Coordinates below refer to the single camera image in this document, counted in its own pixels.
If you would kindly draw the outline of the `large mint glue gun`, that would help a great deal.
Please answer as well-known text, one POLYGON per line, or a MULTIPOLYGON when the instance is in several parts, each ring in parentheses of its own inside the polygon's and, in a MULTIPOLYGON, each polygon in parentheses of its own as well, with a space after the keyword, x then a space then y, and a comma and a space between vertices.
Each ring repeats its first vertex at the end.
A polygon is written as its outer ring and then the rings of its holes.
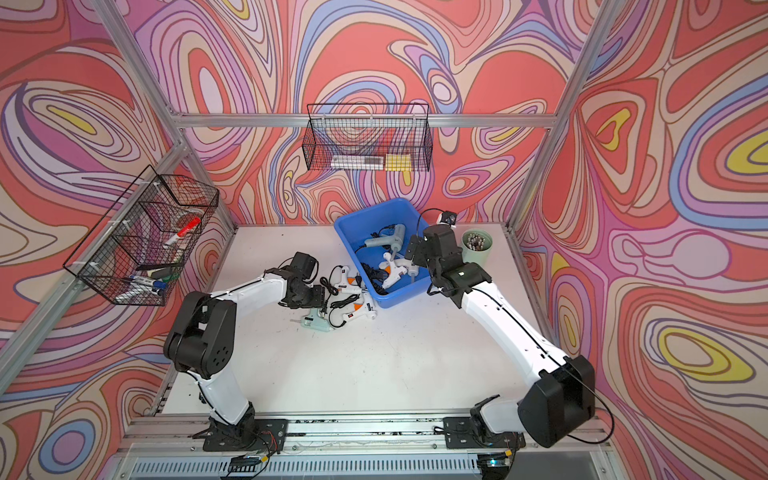
POLYGON ((403 249, 406 227, 404 224, 390 224, 366 239, 360 248, 382 247, 393 254, 403 249))

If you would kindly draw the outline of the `white orange glue gun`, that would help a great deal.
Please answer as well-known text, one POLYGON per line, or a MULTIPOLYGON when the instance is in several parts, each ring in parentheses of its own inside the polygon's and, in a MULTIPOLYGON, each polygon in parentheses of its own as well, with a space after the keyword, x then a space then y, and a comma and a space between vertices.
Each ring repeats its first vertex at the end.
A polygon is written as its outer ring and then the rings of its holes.
POLYGON ((355 304, 352 311, 343 312, 340 318, 343 322, 350 322, 355 319, 374 320, 376 316, 375 304, 372 301, 364 301, 363 303, 355 304))

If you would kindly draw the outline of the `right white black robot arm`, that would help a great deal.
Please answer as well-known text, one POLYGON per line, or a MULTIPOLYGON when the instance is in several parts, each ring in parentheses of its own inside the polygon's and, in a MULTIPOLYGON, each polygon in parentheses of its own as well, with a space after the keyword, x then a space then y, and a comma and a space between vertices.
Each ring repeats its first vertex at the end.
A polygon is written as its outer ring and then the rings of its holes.
POLYGON ((411 237, 405 257, 427 270, 427 294, 442 295, 477 321, 511 359, 526 391, 488 397, 470 410, 475 435, 526 433, 549 448, 596 413, 595 369, 582 355, 568 356, 541 335, 505 299, 492 277, 463 260, 452 226, 428 226, 411 237))

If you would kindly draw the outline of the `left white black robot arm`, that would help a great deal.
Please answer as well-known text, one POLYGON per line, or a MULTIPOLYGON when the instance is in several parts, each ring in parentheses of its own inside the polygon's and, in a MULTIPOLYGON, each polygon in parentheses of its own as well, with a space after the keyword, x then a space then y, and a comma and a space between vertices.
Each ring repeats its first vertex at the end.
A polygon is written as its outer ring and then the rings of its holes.
POLYGON ((243 434, 253 418, 252 403, 228 367, 238 316, 271 304, 288 309, 322 307, 325 289, 312 283, 318 272, 318 261, 298 252, 288 264, 269 268, 249 282, 216 293, 193 291, 184 297, 163 355, 177 372, 195 380, 214 426, 243 434))

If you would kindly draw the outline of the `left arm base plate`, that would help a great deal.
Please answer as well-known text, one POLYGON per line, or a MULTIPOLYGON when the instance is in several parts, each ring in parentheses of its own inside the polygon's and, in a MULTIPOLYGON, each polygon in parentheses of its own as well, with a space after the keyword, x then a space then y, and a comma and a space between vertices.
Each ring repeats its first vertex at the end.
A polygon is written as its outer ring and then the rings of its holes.
POLYGON ((287 437, 286 419, 246 418, 236 426, 213 419, 209 427, 196 435, 206 452, 267 451, 281 452, 287 437))

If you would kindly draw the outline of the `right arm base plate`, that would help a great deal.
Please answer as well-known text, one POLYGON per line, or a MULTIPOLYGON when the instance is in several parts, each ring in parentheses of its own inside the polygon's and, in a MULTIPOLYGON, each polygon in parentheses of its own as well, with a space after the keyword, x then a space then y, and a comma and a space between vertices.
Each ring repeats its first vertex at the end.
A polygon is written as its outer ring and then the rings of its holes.
POLYGON ((435 432, 442 433, 450 450, 504 448, 517 451, 526 446, 522 433, 493 433, 469 416, 444 417, 443 425, 436 427, 435 432))

